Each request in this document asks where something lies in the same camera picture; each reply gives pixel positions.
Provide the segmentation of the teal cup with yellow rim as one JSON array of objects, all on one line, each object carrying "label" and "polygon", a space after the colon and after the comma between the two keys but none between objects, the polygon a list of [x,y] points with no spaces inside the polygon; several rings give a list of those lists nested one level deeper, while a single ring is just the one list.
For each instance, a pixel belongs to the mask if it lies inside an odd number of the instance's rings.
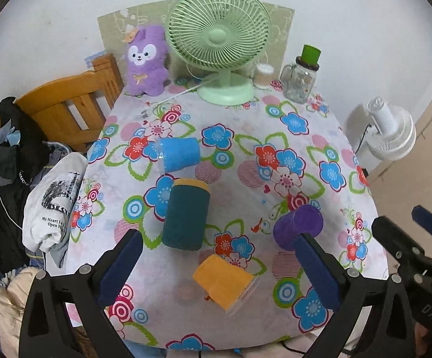
[{"label": "teal cup with yellow rim", "polygon": [[163,244],[183,251],[200,250],[209,201],[207,183],[197,179],[177,179],[173,183],[163,224]]}]

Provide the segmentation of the cream cloth bundle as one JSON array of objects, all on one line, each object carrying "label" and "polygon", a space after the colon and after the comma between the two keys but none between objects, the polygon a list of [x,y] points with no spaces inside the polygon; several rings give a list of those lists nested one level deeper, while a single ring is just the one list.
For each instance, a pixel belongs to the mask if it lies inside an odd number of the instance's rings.
[{"label": "cream cloth bundle", "polygon": [[24,309],[38,271],[24,268],[7,287],[0,287],[0,346],[5,357],[18,357]]}]

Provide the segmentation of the pile of dark clothes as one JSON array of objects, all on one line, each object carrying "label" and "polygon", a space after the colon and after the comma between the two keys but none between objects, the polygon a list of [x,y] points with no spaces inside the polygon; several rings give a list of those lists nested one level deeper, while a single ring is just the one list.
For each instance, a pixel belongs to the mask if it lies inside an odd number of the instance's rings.
[{"label": "pile of dark clothes", "polygon": [[16,103],[0,102],[0,280],[38,257],[22,242],[24,207],[44,175],[72,152],[65,144],[50,141]]}]

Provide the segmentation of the white floor fan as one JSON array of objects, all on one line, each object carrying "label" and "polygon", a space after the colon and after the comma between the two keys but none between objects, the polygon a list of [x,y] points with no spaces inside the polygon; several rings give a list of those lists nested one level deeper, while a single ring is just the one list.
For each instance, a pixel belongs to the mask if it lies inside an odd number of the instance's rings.
[{"label": "white floor fan", "polygon": [[406,157],[417,140],[416,124],[403,107],[376,97],[366,105],[371,118],[356,151],[366,146],[378,160],[394,162]]}]

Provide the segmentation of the floral tablecloth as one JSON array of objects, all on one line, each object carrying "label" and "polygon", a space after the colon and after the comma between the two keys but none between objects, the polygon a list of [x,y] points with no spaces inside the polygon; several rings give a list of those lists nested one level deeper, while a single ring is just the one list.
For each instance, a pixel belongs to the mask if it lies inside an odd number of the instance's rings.
[{"label": "floral tablecloth", "polygon": [[[200,163],[163,173],[155,143],[197,138]],[[130,229],[142,255],[105,312],[117,333],[147,346],[214,351],[278,342],[324,326],[322,307],[295,255],[274,240],[277,220],[304,204],[320,210],[317,242],[345,268],[385,278],[388,262],[371,233],[377,216],[362,168],[319,95],[304,105],[276,89],[234,107],[208,104],[187,80],[161,96],[122,93],[98,140],[70,221],[65,268],[92,264]],[[173,183],[198,179],[210,190],[198,251],[165,246],[163,223]],[[212,254],[257,276],[235,314],[192,279]]]}]

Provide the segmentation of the glass mason jar mug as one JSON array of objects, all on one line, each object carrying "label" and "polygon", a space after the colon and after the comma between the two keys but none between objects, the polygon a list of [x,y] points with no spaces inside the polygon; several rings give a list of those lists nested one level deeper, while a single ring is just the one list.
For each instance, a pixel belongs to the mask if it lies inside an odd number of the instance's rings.
[{"label": "glass mason jar mug", "polygon": [[301,57],[296,57],[294,63],[284,66],[280,76],[284,96],[296,104],[306,103],[319,68],[318,64],[308,64]]}]

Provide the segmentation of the wooden chair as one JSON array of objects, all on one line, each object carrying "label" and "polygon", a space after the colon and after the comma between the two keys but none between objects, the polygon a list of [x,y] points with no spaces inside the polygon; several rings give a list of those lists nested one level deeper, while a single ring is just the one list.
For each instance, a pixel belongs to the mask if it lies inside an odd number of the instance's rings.
[{"label": "wooden chair", "polygon": [[98,138],[106,122],[96,99],[104,95],[113,108],[124,83],[115,57],[110,53],[91,62],[92,69],[47,82],[14,99],[51,141],[85,153]]}]

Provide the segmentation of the cotton swab container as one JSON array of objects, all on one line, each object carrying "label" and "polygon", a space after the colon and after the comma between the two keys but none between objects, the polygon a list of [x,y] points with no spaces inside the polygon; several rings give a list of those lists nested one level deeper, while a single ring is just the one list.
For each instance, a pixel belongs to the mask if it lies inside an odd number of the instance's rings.
[{"label": "cotton swab container", "polygon": [[256,65],[253,84],[259,89],[266,89],[271,86],[274,79],[274,67],[266,63],[258,63]]}]

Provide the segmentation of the purple plush toy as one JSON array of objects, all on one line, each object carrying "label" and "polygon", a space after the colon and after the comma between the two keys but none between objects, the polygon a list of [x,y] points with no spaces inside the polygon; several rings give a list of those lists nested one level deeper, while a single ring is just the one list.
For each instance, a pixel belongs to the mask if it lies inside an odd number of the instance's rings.
[{"label": "purple plush toy", "polygon": [[169,78],[168,45],[162,26],[134,28],[126,35],[127,89],[131,96],[159,96]]}]

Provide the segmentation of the green desk fan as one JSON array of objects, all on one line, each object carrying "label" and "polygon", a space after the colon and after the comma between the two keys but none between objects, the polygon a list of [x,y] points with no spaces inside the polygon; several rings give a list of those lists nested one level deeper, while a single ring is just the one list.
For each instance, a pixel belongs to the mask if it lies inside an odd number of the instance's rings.
[{"label": "green desk fan", "polygon": [[203,100],[237,106],[254,96],[251,79],[237,71],[265,51],[271,27],[259,0],[176,0],[166,38],[187,65],[209,73],[197,88]]}]

